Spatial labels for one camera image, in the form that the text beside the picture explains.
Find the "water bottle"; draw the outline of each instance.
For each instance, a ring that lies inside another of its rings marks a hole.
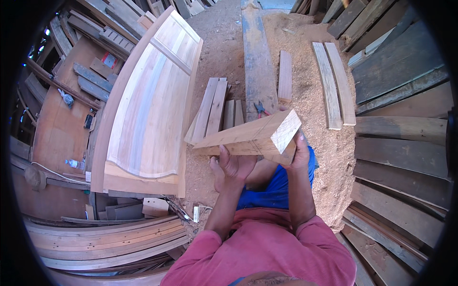
[[[78,162],[77,160],[65,160],[65,164],[70,165],[72,168],[84,170],[84,162]]]

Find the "red-handled pliers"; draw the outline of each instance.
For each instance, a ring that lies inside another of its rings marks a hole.
[[[267,116],[270,115],[270,113],[264,107],[262,107],[262,102],[259,101],[259,105],[257,105],[256,103],[254,103],[254,105],[258,110],[258,119],[261,118],[261,112],[264,112]]]

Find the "dirt floor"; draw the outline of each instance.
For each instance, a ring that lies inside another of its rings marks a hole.
[[[321,77],[312,42],[337,41],[326,32],[328,24],[313,24],[314,17],[300,14],[263,11],[263,23],[278,78],[280,50],[289,52],[293,62],[293,100],[286,107],[294,108],[302,119],[302,129],[309,144],[315,149],[320,164],[315,171],[313,196],[317,214],[335,231],[340,230],[343,211],[350,204],[354,182],[351,175],[354,159],[354,131],[352,126],[342,130],[328,130]],[[199,68],[197,70],[191,120],[202,102],[209,77],[227,77],[232,90],[228,99],[241,99],[245,113],[245,68],[239,0],[223,0],[215,6],[187,20],[203,38]],[[287,28],[296,32],[284,32]],[[341,54],[348,62],[351,54]],[[352,95],[355,97],[353,77],[345,65]],[[192,217],[193,207],[213,207],[218,193],[213,188],[213,175],[209,156],[197,156],[188,146],[186,164],[186,198],[180,205]],[[201,210],[200,223],[186,224],[191,240],[201,231],[210,210]]]

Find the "wooden plank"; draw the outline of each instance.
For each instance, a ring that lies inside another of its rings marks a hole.
[[[356,103],[389,92],[442,65],[434,39],[424,23],[417,22],[353,69]],[[393,66],[397,67],[396,73],[392,72]]]
[[[349,226],[344,226],[341,232],[375,270],[385,285],[410,285],[412,283],[412,276],[378,243]]]
[[[328,129],[340,130],[342,120],[340,119],[339,101],[337,99],[337,89],[334,83],[333,72],[327,54],[322,43],[313,42],[318,67],[323,82],[324,103],[326,105],[327,127]]]
[[[348,49],[369,29],[375,21],[391,6],[394,0],[373,0],[359,14],[342,35],[342,52]]]
[[[207,131],[208,118],[210,116],[210,109],[212,108],[213,97],[215,96],[216,86],[218,85],[219,78],[211,77],[208,80],[207,88],[203,95],[200,113],[197,117],[196,128],[192,135],[192,141],[197,144],[202,141]]]
[[[228,100],[224,105],[224,124],[223,130],[234,127],[235,121],[235,100]]]
[[[372,110],[363,116],[410,116],[445,118],[453,107],[450,82],[385,107]]]
[[[80,85],[81,90],[89,93],[95,98],[98,98],[105,102],[108,101],[108,97],[110,95],[108,92],[93,84],[92,82],[88,81],[87,79],[83,78],[82,76],[78,77],[78,84]]]
[[[333,3],[331,4],[331,6],[329,7],[328,11],[326,12],[326,15],[324,15],[324,18],[321,21],[321,24],[329,23],[329,21],[332,19],[332,17],[334,17],[334,15],[336,15],[336,13],[342,7],[343,7],[342,1],[334,0]]]
[[[236,100],[235,101],[235,121],[234,126],[239,126],[244,123],[243,121],[243,109],[242,109],[242,101]]]
[[[338,39],[345,30],[353,23],[356,17],[366,8],[366,0],[351,1],[348,7],[340,14],[336,21],[329,27],[327,32]]]
[[[407,116],[359,116],[354,131],[445,146],[447,120]]]
[[[423,260],[419,259],[418,257],[413,255],[406,249],[402,248],[399,244],[395,243],[389,237],[379,232],[378,230],[374,229],[373,227],[368,225],[366,222],[364,222],[362,219],[360,219],[358,216],[354,215],[353,213],[349,212],[348,210],[345,210],[343,212],[343,217],[347,219],[348,221],[350,221],[351,223],[353,223],[354,225],[356,225],[357,227],[359,227],[362,230],[362,234],[366,235],[368,238],[383,245],[386,249],[391,251],[391,253],[396,255],[399,259],[405,262],[408,266],[410,266],[416,272],[420,272],[420,270],[425,265]],[[353,228],[352,225],[348,224],[345,219],[343,219],[345,224]]]
[[[208,136],[194,146],[193,151],[217,155],[222,144],[231,155],[278,155],[300,126],[296,112],[286,110]]]
[[[221,119],[223,119],[224,102],[226,99],[227,81],[218,81],[215,96],[212,102],[212,109],[208,117],[207,131],[205,137],[213,135],[220,130]]]
[[[262,102],[273,113],[278,110],[277,89],[272,57],[256,0],[242,0],[243,49],[245,54],[246,121],[257,119],[254,103]]]
[[[38,102],[43,104],[48,90],[41,85],[34,73],[30,73],[29,77],[25,80],[25,84]]]
[[[71,51],[71,44],[67,39],[67,36],[62,30],[62,26],[60,25],[58,16],[54,17],[51,22],[49,22],[49,29],[51,31],[51,35],[55,40],[55,44],[59,47],[59,49],[63,52],[65,57]]]
[[[278,100],[291,102],[293,96],[291,54],[280,51],[280,72],[278,76]]]
[[[97,72],[104,78],[108,78],[109,75],[113,74],[113,70],[98,58],[94,58],[89,68],[91,68],[93,71]]]
[[[336,237],[343,246],[350,252],[353,261],[356,263],[356,285],[364,285],[364,286],[375,286],[374,282],[372,281],[369,273],[367,273],[366,268],[361,264],[359,258],[356,256],[353,247],[347,242],[347,240],[342,236],[340,232],[336,233]]]
[[[436,218],[358,182],[353,184],[351,198],[429,246],[436,245],[443,227],[443,223]]]
[[[449,180],[445,147],[429,142],[355,138],[354,157]]]
[[[450,209],[451,186],[446,180],[364,160],[356,160],[353,175],[416,200]]]
[[[350,86],[348,85],[347,74],[345,73],[344,65],[340,59],[339,52],[337,51],[334,43],[324,43],[326,46],[327,54],[331,59],[333,65],[334,75],[336,77],[337,87],[339,89],[340,112],[342,114],[342,121],[344,125],[356,125],[354,117],[354,103],[351,96]]]

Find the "man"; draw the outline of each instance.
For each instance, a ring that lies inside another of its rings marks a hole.
[[[215,157],[210,162],[219,192],[215,207],[162,286],[354,284],[355,262],[316,215],[313,149],[301,132],[294,140],[297,151],[289,166],[230,156],[220,146],[219,163]],[[244,187],[265,182],[262,192]]]

